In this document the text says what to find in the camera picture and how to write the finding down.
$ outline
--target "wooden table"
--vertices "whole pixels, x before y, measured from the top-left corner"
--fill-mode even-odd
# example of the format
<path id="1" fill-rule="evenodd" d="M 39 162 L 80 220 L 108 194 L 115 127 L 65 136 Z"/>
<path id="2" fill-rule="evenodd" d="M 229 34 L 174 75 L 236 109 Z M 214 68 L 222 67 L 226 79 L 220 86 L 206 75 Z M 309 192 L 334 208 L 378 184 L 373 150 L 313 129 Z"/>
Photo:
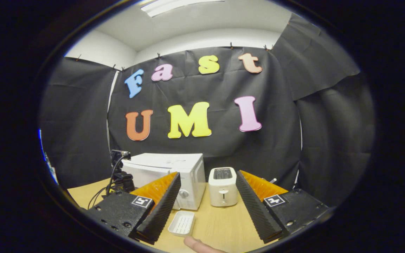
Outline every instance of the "wooden table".
<path id="1" fill-rule="evenodd" d="M 86 186 L 68 189 L 68 191 L 79 206 L 87 208 L 93 195 L 105 187 L 108 182 L 109 179 L 105 179 Z M 193 237 L 229 253 L 247 252 L 275 242 L 264 244 L 260 240 L 240 194 L 238 194 L 238 203 L 234 206 L 213 207 L 210 205 L 208 191 L 209 187 L 206 186 L 197 211 L 185 210 L 195 212 Z M 102 197 L 99 196 L 96 203 L 101 200 Z M 193 253 L 193 250 L 185 246 L 183 237 L 175 236 L 168 231 L 176 212 L 177 210 L 174 209 L 171 211 L 159 240 L 154 245 L 144 244 L 172 253 Z"/>

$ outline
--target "fluorescent light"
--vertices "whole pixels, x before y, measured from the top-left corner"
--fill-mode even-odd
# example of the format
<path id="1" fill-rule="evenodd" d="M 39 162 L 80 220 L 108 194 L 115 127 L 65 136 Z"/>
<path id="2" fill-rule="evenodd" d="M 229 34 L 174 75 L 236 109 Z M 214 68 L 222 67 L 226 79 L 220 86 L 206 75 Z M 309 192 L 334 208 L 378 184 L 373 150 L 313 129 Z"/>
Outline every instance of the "fluorescent light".
<path id="1" fill-rule="evenodd" d="M 150 17 L 157 16 L 169 10 L 179 8 L 185 5 L 199 4 L 205 2 L 224 2 L 225 0 L 157 0 L 149 5 L 145 5 L 141 10 Z"/>

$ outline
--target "foam letter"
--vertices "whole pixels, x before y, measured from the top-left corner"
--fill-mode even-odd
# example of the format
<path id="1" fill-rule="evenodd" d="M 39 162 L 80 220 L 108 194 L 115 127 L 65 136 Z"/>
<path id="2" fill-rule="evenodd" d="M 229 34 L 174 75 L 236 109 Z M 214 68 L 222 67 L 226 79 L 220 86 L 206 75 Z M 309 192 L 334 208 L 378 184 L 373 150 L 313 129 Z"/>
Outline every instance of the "foam letter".
<path id="1" fill-rule="evenodd" d="M 124 83 L 127 84 L 127 87 L 129 88 L 129 98 L 133 98 L 135 95 L 137 95 L 142 88 L 138 87 L 138 85 L 142 84 L 142 77 L 140 77 L 140 75 L 143 75 L 144 71 L 143 69 L 139 69 L 137 70 L 137 72 L 135 72 L 133 75 L 131 75 L 130 77 L 128 77 Z"/>
<path id="2" fill-rule="evenodd" d="M 138 112 L 129 112 L 126 114 L 127 126 L 126 126 L 126 133 L 127 137 L 133 141 L 143 141 L 149 136 L 149 129 L 151 125 L 151 114 L 153 114 L 152 110 L 144 110 L 142 112 L 143 116 L 143 131 L 137 133 L 135 131 L 135 119 L 139 115 Z"/>
<path id="3" fill-rule="evenodd" d="M 151 76 L 151 79 L 153 81 L 160 81 L 160 80 L 170 80 L 173 75 L 172 75 L 172 70 L 173 66 L 172 64 L 162 64 L 156 67 L 154 69 L 154 74 Z"/>
<path id="4" fill-rule="evenodd" d="M 202 56 L 198 63 L 198 70 L 201 74 L 215 73 L 220 69 L 220 64 L 217 63 L 217 56 Z"/>
<path id="5" fill-rule="evenodd" d="M 253 96 L 236 98 L 233 102 L 240 108 L 242 124 L 238 128 L 242 132 L 257 131 L 262 128 L 262 124 L 257 122 L 254 106 L 252 103 L 256 100 Z"/>
<path id="6" fill-rule="evenodd" d="M 193 136 L 211 135 L 212 131 L 209 129 L 207 123 L 207 108 L 209 108 L 208 102 L 196 103 L 190 114 L 187 115 L 181 105 L 170 106 L 168 112 L 171 114 L 171 125 L 168 137 L 170 139 L 180 138 L 181 134 L 178 126 L 185 137 L 188 137 L 193 125 L 195 125 L 195 129 L 192 132 Z"/>
<path id="7" fill-rule="evenodd" d="M 251 73 L 260 73 L 262 72 L 262 67 L 257 67 L 254 64 L 254 61 L 258 61 L 259 59 L 257 57 L 251 56 L 250 53 L 245 53 L 241 56 L 238 57 L 239 60 L 243 61 L 243 65 L 245 66 L 245 69 Z"/>

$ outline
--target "small plastic tray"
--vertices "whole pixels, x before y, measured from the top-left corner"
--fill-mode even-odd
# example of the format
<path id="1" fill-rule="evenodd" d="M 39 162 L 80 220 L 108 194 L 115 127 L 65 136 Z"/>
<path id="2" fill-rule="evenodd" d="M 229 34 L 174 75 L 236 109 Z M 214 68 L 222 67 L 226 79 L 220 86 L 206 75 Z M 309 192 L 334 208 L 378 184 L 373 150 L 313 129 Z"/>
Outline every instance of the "small plastic tray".
<path id="1" fill-rule="evenodd" d="M 168 231 L 176 236 L 186 237 L 192 235 L 195 224 L 195 213 L 178 211 L 168 227 Z"/>

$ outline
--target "black fabric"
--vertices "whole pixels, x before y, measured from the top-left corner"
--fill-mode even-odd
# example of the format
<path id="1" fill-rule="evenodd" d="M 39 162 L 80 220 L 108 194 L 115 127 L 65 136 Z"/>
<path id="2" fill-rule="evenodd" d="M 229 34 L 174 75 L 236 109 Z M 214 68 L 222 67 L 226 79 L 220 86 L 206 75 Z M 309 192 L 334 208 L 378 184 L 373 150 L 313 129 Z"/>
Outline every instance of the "black fabric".
<path id="1" fill-rule="evenodd" d="M 111 174 L 106 118 L 114 74 L 101 64 L 64 58 L 50 77 L 39 124 L 44 151 L 63 188 Z"/>
<path id="2" fill-rule="evenodd" d="M 273 48 L 302 124 L 298 182 L 329 206 L 354 189 L 375 136 L 363 74 L 328 34 L 292 14 Z"/>
<path id="3" fill-rule="evenodd" d="M 259 59 L 259 74 L 248 72 L 238 56 L 251 53 Z M 218 57 L 220 70 L 201 74 L 198 60 L 202 56 Z M 173 77 L 153 82 L 154 68 L 173 65 Z M 143 69 L 142 90 L 132 99 L 124 81 Z M 258 131 L 241 132 L 240 110 L 233 100 L 254 96 L 254 110 L 262 124 Z M 168 107 L 180 104 L 187 114 L 197 102 L 209 102 L 207 110 L 212 135 L 182 136 L 169 139 L 170 113 Z M 126 133 L 128 112 L 152 109 L 150 134 L 144 141 L 132 141 Z M 132 155 L 142 153 L 203 153 L 206 179 L 215 167 L 232 167 L 271 180 L 291 189 L 301 152 L 301 132 L 298 112 L 285 85 L 280 63 L 271 51 L 259 48 L 201 48 L 182 51 L 151 59 L 129 67 L 118 76 L 111 96 L 108 114 L 112 149 L 128 150 Z M 136 120 L 136 129 L 143 128 L 143 117 Z"/>

